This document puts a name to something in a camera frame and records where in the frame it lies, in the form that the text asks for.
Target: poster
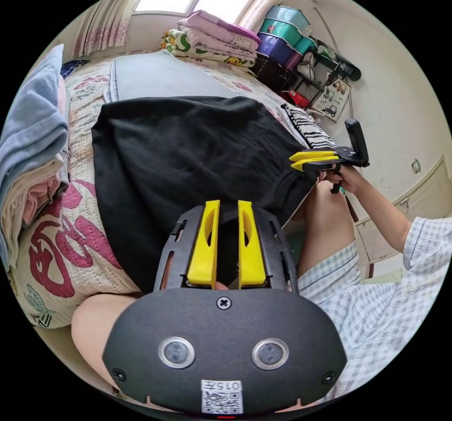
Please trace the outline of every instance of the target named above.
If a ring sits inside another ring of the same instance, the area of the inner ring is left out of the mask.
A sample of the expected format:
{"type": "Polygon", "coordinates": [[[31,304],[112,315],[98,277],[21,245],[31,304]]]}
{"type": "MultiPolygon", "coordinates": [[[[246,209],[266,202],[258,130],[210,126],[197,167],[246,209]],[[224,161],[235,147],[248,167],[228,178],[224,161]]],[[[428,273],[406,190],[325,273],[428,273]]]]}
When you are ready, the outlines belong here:
{"type": "Polygon", "coordinates": [[[325,87],[324,92],[313,103],[311,109],[330,120],[337,121],[342,110],[344,110],[350,90],[350,85],[341,79],[337,79],[334,83],[325,87]]]}

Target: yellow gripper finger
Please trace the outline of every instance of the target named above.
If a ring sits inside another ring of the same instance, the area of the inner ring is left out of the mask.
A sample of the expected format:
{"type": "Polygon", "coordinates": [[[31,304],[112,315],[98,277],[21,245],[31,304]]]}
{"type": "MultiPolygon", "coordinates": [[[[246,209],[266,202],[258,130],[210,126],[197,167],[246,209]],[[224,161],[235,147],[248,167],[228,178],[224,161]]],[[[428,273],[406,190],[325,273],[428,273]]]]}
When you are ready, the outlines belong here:
{"type": "Polygon", "coordinates": [[[261,286],[266,272],[253,209],[248,201],[239,201],[239,289],[261,286]]]}
{"type": "Polygon", "coordinates": [[[303,161],[298,161],[298,162],[294,162],[291,167],[294,168],[295,170],[299,170],[299,171],[303,171],[303,165],[305,163],[310,163],[310,162],[330,162],[330,161],[336,161],[339,159],[339,156],[332,156],[332,157],[317,157],[315,159],[305,159],[303,161]]]}
{"type": "Polygon", "coordinates": [[[188,283],[193,286],[215,289],[219,216],[220,201],[207,201],[187,273],[188,283]]]}
{"type": "Polygon", "coordinates": [[[304,161],[306,159],[315,159],[316,157],[332,157],[335,156],[334,151],[300,151],[289,157],[292,162],[304,161]]]}

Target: white label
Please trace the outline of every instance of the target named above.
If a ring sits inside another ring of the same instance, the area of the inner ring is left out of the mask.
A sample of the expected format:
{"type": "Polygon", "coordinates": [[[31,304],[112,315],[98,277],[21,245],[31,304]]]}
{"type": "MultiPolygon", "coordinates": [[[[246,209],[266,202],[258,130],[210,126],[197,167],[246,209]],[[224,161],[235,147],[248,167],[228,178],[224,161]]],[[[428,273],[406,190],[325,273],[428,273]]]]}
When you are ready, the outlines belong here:
{"type": "Polygon", "coordinates": [[[240,380],[201,380],[202,413],[237,415],[243,413],[240,380]]]}

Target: black cloth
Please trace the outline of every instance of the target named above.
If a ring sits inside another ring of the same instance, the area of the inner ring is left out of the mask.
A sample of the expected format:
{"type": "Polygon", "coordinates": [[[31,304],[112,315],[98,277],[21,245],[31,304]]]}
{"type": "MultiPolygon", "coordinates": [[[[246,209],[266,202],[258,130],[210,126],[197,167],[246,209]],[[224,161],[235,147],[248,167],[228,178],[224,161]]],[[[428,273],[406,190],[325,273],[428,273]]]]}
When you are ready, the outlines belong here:
{"type": "Polygon", "coordinates": [[[119,264],[152,292],[162,249],[178,218],[220,200],[217,279],[238,261],[237,201],[283,225],[317,174],[290,166],[303,146],[260,103],[245,97],[152,97],[102,106],[92,128],[97,203],[119,264]]]}

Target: plastic storage box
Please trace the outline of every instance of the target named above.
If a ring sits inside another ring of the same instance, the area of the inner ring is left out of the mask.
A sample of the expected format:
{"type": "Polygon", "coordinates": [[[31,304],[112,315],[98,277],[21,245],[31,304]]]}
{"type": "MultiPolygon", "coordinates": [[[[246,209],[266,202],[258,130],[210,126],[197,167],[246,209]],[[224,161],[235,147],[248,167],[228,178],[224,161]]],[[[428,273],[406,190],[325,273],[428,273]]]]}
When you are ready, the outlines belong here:
{"type": "Polygon", "coordinates": [[[274,58],[281,65],[295,52],[294,48],[289,46],[282,38],[261,32],[258,33],[258,37],[262,42],[259,44],[257,52],[274,58]]]}
{"type": "Polygon", "coordinates": [[[269,9],[266,17],[276,21],[287,22],[297,28],[299,32],[302,32],[309,25],[305,15],[295,8],[274,6],[269,9]]]}
{"type": "Polygon", "coordinates": [[[297,51],[295,51],[285,62],[284,62],[284,66],[289,69],[290,71],[293,71],[298,63],[301,62],[301,59],[303,58],[303,56],[301,54],[299,54],[297,51]]]}
{"type": "Polygon", "coordinates": [[[314,52],[317,48],[316,42],[312,38],[307,38],[306,36],[302,36],[294,46],[294,49],[303,55],[308,52],[314,52]]]}
{"type": "Polygon", "coordinates": [[[259,82],[276,93],[297,81],[297,76],[294,72],[284,68],[273,58],[260,53],[258,53],[256,64],[251,70],[255,73],[259,82]]]}
{"type": "Polygon", "coordinates": [[[291,46],[294,46],[301,38],[298,29],[293,25],[268,18],[264,20],[264,23],[260,28],[260,32],[268,33],[270,35],[277,36],[278,38],[282,38],[291,46]]]}

